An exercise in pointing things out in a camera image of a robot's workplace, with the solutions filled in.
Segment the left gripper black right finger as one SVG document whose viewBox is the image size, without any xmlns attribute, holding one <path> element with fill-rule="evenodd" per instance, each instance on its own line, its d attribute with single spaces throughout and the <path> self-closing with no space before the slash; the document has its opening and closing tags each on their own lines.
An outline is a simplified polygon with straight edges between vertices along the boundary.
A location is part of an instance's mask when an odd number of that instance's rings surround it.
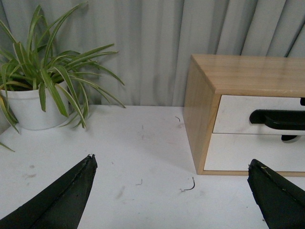
<svg viewBox="0 0 305 229">
<path fill-rule="evenodd" d="M 305 191 L 260 161 L 248 168 L 248 184 L 270 229 L 305 227 Z"/>
</svg>

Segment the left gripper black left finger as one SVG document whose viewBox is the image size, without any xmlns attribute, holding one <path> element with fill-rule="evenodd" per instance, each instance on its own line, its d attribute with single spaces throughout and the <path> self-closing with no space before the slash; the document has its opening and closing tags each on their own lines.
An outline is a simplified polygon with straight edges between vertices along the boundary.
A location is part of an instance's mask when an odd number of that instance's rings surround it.
<svg viewBox="0 0 305 229">
<path fill-rule="evenodd" d="M 88 155 L 31 200 L 0 221 L 2 229 L 76 229 L 98 167 Z"/>
</svg>

